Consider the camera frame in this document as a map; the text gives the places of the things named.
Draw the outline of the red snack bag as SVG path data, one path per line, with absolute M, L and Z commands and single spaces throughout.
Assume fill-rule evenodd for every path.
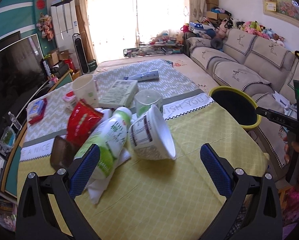
M 92 108 L 84 100 L 79 100 L 69 117 L 66 140 L 76 147 L 81 147 L 102 118 L 103 113 Z

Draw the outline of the green white drink bottle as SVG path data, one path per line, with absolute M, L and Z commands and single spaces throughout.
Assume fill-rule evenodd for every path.
M 92 179 L 105 179 L 115 170 L 120 153 L 127 140 L 132 112 L 127 107 L 118 107 L 111 118 L 94 129 L 75 158 L 85 154 L 91 144 L 100 148 L 100 160 L 91 175 Z

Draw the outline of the white instant noodle bowl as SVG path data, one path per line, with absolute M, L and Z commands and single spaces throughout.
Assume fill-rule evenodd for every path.
M 134 153 L 140 159 L 176 160 L 170 129 L 155 105 L 131 124 L 128 137 Z

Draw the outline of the yellow rimmed trash bin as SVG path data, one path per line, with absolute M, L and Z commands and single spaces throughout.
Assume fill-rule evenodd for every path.
M 233 87 L 218 86 L 209 92 L 209 96 L 224 108 L 239 124 L 250 131 L 261 123 L 261 116 L 256 113 L 256 102 L 245 92 Z

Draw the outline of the water bottle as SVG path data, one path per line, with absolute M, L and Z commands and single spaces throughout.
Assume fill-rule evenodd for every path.
M 12 122 L 12 124 L 16 127 L 17 130 L 21 130 L 22 129 L 22 125 L 20 124 L 20 122 L 17 120 L 17 118 L 15 117 L 14 114 L 12 114 L 11 112 L 8 112 L 8 116 Z

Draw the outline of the red tray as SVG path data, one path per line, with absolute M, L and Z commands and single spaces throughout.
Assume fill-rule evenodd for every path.
M 29 111 L 27 122 L 32 125 L 42 120 L 44 117 L 46 106 L 47 106 L 46 98 L 43 98 L 35 102 Z

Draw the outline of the pile of plush toys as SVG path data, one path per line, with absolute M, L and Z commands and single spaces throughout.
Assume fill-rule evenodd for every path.
M 278 35 L 273 29 L 267 28 L 264 25 L 260 25 L 258 21 L 237 21 L 235 23 L 235 26 L 237 27 L 237 29 L 240 29 L 241 31 L 245 31 L 246 33 L 263 37 L 267 40 L 271 40 L 283 47 L 285 46 L 284 37 Z

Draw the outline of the blue tissue pack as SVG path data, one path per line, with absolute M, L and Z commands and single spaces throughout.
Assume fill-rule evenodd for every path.
M 41 115 L 44 105 L 45 105 L 44 99 L 35 102 L 29 111 L 28 117 L 30 119 L 33 119 Z

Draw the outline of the patterned tablecloth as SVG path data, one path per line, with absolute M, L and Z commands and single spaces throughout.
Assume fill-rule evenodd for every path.
M 158 128 L 132 117 L 128 132 L 121 125 L 100 137 L 103 148 L 92 188 L 75 198 L 101 239 L 198 239 L 225 198 L 220 196 L 200 159 L 203 144 L 232 167 L 263 176 L 268 155 L 208 91 L 216 82 L 188 57 L 114 68 L 98 67 L 99 96 L 124 76 L 157 68 L 160 79 L 141 83 L 155 89 L 167 109 L 157 115 Z

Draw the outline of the cardboard boxes stack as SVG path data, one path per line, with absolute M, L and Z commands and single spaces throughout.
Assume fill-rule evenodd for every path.
M 232 13 L 219 7 L 218 0 L 206 0 L 207 18 L 222 21 L 225 18 L 229 19 Z

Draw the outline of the green paper box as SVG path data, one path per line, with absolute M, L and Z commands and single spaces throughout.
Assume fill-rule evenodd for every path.
M 101 97 L 99 107 L 111 109 L 117 109 L 118 107 L 129 108 L 138 91 L 138 81 L 116 80 Z

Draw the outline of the pile of books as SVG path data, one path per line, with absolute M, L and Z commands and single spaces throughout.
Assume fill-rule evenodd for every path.
M 183 52 L 183 44 L 167 31 L 152 38 L 149 43 L 140 43 L 137 47 L 126 48 L 123 50 L 124 57 L 139 57 L 153 55 L 173 55 Z

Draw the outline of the red fire extinguisher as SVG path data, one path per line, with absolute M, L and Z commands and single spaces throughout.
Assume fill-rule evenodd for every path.
M 71 60 L 71 58 L 65 59 L 63 60 L 63 62 L 65 64 L 67 64 L 69 66 L 69 69 L 71 69 L 74 73 L 77 72 L 77 69 L 75 68 L 73 61 Z

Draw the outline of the black tower fan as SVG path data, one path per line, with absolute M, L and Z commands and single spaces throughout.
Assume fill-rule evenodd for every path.
M 82 73 L 82 75 L 89 74 L 90 71 L 89 71 L 88 62 L 86 59 L 81 35 L 79 35 L 79 33 L 74 33 L 72 36 L 72 39 L 73 39 L 73 44 L 75 47 L 75 52 L 77 55 L 81 73 Z

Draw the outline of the sheer window curtains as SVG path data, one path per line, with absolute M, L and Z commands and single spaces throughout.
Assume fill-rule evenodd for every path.
M 201 20 L 205 0 L 76 0 L 97 63 L 123 58 L 127 48 L 149 43 L 167 32 L 179 36 L 181 27 Z

